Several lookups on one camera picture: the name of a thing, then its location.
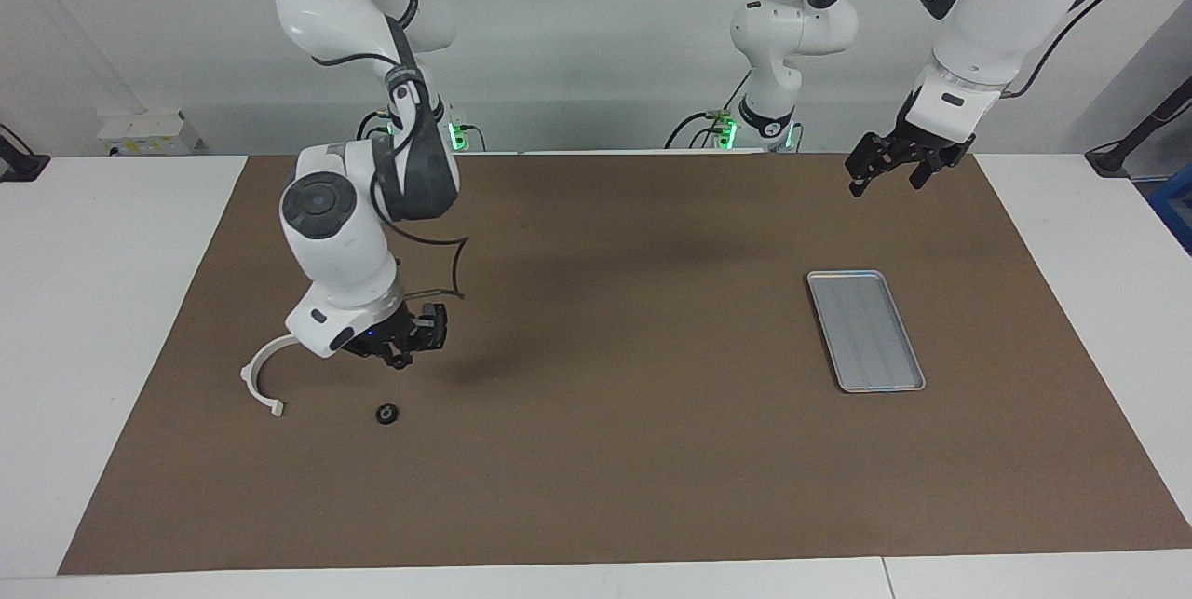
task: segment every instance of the brown table mat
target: brown table mat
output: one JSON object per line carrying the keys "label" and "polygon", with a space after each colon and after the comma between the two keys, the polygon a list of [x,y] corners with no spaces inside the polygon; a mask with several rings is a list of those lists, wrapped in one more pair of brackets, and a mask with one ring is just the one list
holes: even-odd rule
{"label": "brown table mat", "polygon": [[[253,158],[61,573],[1192,548],[976,163],[855,200],[842,161],[465,158],[410,225],[472,236],[447,349],[286,349],[274,419],[238,370],[308,281]],[[926,391],[838,389],[820,268],[886,273]]]}

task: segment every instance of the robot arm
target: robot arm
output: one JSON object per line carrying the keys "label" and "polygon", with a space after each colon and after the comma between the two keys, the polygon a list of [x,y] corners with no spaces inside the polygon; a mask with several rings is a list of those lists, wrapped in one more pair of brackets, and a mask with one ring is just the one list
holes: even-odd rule
{"label": "robot arm", "polygon": [[1081,0],[920,0],[942,21],[931,58],[889,136],[868,133],[849,156],[852,195],[877,175],[918,163],[915,188],[957,166],[981,118],[1001,98],[1026,57]]}
{"label": "robot arm", "polygon": [[430,220],[459,192],[459,170],[435,124],[442,101],[432,96],[406,30],[430,50],[451,43],[454,25],[421,0],[275,1],[286,35],[316,62],[355,63],[381,81],[396,129],[299,155],[279,217],[311,288],[286,327],[319,357],[346,349],[401,369],[412,352],[442,348],[446,313],[442,306],[417,319],[410,313],[383,221]]}
{"label": "robot arm", "polygon": [[751,68],[737,104],[743,138],[778,149],[802,86],[795,58],[844,51],[856,36],[857,12],[849,0],[758,0],[738,8],[733,44]]}

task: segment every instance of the white table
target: white table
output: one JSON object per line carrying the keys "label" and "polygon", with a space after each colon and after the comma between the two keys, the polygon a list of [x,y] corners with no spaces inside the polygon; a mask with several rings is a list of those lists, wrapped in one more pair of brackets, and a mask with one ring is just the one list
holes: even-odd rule
{"label": "white table", "polygon": [[[1080,156],[979,161],[1192,516],[1192,258]],[[0,597],[1192,597],[1192,551],[49,578],[243,163],[57,158],[0,185]]]}

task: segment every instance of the white wall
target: white wall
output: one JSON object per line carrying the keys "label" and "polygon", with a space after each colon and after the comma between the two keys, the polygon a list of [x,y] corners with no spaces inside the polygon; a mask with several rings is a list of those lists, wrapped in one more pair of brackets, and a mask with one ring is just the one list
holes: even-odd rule
{"label": "white wall", "polygon": [[[1101,93],[1064,141],[1064,152],[1084,152],[1123,138],[1185,80],[1192,77],[1192,0],[1147,42]],[[1174,175],[1192,163],[1192,114],[1155,131],[1126,161],[1134,177]]]}
{"label": "white wall", "polygon": [[[459,39],[426,61],[496,148],[657,146],[682,116],[719,106],[746,68],[728,38],[746,0],[447,1]],[[855,1],[857,44],[803,62],[808,149],[884,132],[931,45],[935,23],[917,0]],[[987,118],[976,152],[1055,149],[1180,1],[1106,1],[1031,98]],[[86,58],[52,24],[30,23],[36,5],[0,2],[0,117],[48,152],[94,152],[91,112],[119,99],[77,68]],[[343,139],[379,100],[370,77],[319,68],[290,44],[272,0],[61,2],[139,101],[182,107],[218,152]]]}

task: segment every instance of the metal tray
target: metal tray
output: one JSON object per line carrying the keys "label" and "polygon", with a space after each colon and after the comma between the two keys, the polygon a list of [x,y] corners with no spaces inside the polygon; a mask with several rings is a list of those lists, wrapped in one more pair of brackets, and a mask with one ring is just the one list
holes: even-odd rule
{"label": "metal tray", "polygon": [[813,272],[807,285],[842,389],[915,392],[926,386],[886,276]]}

